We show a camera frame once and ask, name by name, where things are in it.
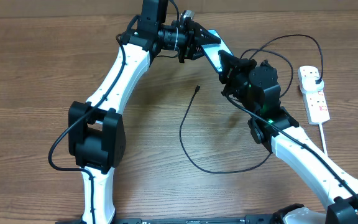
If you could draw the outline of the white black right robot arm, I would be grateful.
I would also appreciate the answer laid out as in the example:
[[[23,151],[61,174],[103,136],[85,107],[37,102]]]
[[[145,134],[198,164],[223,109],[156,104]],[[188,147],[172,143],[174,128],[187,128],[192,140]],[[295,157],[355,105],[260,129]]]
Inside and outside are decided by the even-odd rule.
[[[307,136],[280,104],[277,70],[268,61],[220,50],[222,94],[251,116],[254,141],[288,164],[319,198],[326,223],[358,223],[358,179],[347,174]]]

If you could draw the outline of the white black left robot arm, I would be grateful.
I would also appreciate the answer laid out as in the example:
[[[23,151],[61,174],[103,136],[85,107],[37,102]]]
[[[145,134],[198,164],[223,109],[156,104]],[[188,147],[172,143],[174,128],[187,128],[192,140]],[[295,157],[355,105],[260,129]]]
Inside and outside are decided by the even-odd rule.
[[[184,11],[165,24],[167,1],[144,0],[141,14],[117,35],[119,51],[99,88],[84,102],[73,102],[68,112],[68,150],[84,180],[85,210],[81,223],[111,223],[114,169],[126,148],[123,112],[141,76],[161,50],[175,51],[180,62],[204,55],[202,45],[219,44],[219,37],[193,21]]]

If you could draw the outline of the Samsung Galaxy smartphone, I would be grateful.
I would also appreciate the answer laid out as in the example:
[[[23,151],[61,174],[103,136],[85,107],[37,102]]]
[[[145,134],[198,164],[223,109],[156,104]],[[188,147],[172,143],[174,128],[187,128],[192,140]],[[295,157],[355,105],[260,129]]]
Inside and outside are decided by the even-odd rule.
[[[222,40],[222,38],[220,37],[220,35],[217,33],[216,30],[209,29],[208,32],[213,34],[217,38],[219,38],[221,40],[221,42],[219,44],[202,45],[201,48],[202,48],[203,53],[206,56],[206,58],[208,59],[210,64],[213,66],[215,72],[220,74],[223,71],[223,67],[222,67],[222,63],[220,61],[220,56],[219,56],[218,52],[220,50],[223,50],[232,56],[233,56],[233,53],[230,51],[229,47]]]

